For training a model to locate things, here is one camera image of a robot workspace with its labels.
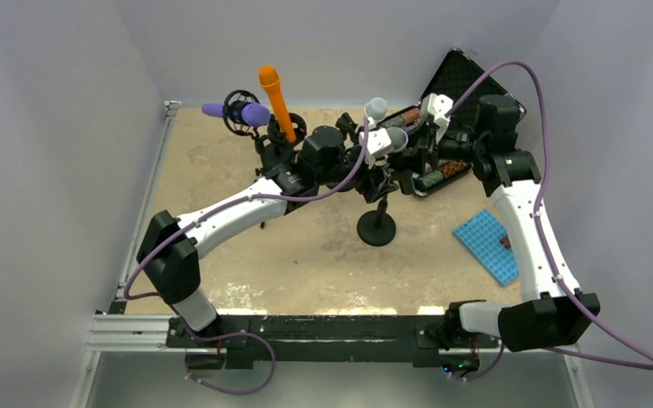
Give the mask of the black silver-mesh microphone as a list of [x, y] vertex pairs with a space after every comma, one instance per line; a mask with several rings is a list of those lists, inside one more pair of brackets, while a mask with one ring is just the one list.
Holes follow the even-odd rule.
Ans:
[[409, 135], [401, 127], [387, 127], [386, 133], [389, 136], [393, 153], [402, 152], [409, 143]]

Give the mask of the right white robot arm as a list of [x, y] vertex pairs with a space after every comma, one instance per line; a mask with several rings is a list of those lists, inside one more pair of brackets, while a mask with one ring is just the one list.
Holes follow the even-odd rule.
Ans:
[[575, 344], [600, 311], [564, 259], [539, 192], [545, 179], [534, 156], [516, 148], [520, 107], [508, 96], [480, 97], [475, 123], [448, 133], [440, 159], [466, 161], [501, 215], [520, 274], [522, 301], [513, 306], [485, 300], [451, 303], [433, 336], [463, 346], [479, 334], [496, 337], [513, 352]]

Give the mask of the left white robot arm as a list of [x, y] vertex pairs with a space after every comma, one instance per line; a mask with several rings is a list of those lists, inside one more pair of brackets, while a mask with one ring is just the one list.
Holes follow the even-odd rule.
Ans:
[[231, 238], [341, 191], [357, 190], [368, 202], [389, 194], [389, 172], [377, 163], [405, 149], [401, 128], [363, 128], [350, 147], [347, 133], [317, 127], [297, 148], [286, 140], [260, 151], [262, 167], [246, 189], [194, 212], [152, 217], [136, 255], [156, 296], [187, 325], [200, 348], [219, 339], [219, 314], [201, 289], [199, 263]]

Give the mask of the black clip stand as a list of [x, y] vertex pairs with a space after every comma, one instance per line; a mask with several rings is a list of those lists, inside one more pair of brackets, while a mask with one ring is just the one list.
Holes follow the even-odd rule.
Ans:
[[396, 223], [387, 212], [388, 206], [386, 195], [379, 200], [375, 210], [363, 213], [358, 219], [357, 235], [368, 246], [384, 247], [395, 238]]
[[341, 148], [345, 151], [355, 151], [359, 154], [361, 150], [359, 142], [360, 126], [354, 121], [348, 112], [343, 112], [336, 120], [335, 126], [341, 134]]

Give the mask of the white microphone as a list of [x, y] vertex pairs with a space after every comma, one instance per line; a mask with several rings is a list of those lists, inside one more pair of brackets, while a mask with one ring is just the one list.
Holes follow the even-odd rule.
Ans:
[[388, 113], [388, 103], [385, 99], [376, 97], [364, 105], [364, 128], [373, 130], [384, 120]]

